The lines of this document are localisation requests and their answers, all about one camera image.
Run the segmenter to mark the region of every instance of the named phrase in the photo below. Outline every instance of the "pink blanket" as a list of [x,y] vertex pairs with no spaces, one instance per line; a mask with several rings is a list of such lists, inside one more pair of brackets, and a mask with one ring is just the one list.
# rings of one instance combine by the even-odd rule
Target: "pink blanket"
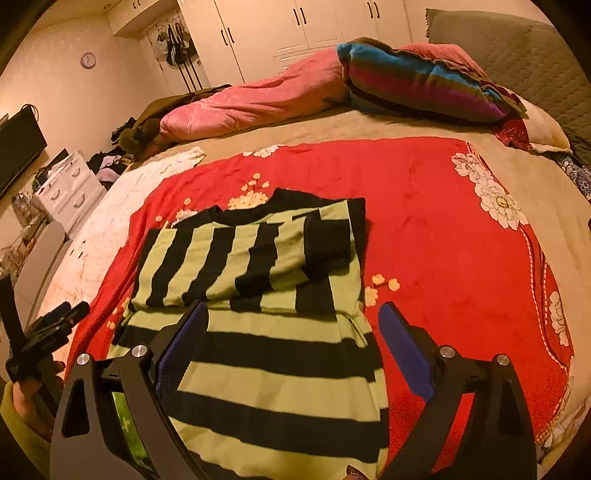
[[335,48],[291,65],[277,77],[236,85],[179,107],[160,122],[167,140],[219,137],[252,127],[321,112],[346,99]]

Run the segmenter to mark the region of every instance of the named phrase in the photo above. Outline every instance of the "drawer handle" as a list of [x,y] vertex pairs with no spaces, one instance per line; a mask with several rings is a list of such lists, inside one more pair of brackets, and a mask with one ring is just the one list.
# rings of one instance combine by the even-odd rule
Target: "drawer handle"
[[74,208],[80,208],[82,205],[84,205],[84,200],[85,199],[85,194],[82,194],[82,198],[80,200],[77,200],[76,202],[74,202]]

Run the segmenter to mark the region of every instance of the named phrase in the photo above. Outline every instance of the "red blanket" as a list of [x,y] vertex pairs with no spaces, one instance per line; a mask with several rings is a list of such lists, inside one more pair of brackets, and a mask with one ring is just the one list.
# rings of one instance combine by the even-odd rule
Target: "red blanket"
[[[527,218],[461,140],[270,148],[165,179],[131,217],[128,242],[76,331],[69,365],[84,351],[106,356],[149,228],[168,226],[182,210],[254,205],[276,187],[366,199],[363,279],[367,302],[376,305],[365,313],[384,358],[390,458],[423,402],[411,395],[378,331],[378,307],[386,301],[393,301],[412,325],[427,328],[438,344],[453,345],[464,356],[489,360],[506,353],[521,380],[535,433],[547,433],[563,406],[573,354],[556,281]],[[373,282],[381,281],[378,274],[386,283],[372,290]],[[439,466],[453,456],[469,404],[462,404]]]

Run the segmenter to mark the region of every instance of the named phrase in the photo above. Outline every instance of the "striped shirt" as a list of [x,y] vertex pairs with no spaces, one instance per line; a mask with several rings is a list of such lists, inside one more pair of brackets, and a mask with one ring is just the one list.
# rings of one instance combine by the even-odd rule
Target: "striped shirt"
[[110,356],[149,343],[195,299],[209,327],[164,401],[213,478],[342,480],[383,468],[388,401],[362,313],[365,201],[278,189],[151,231]]

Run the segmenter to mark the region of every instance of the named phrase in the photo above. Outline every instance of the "black monitor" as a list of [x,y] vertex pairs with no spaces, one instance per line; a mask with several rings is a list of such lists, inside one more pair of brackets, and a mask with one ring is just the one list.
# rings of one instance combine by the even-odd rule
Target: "black monitor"
[[33,109],[28,105],[0,125],[0,198],[46,146]]

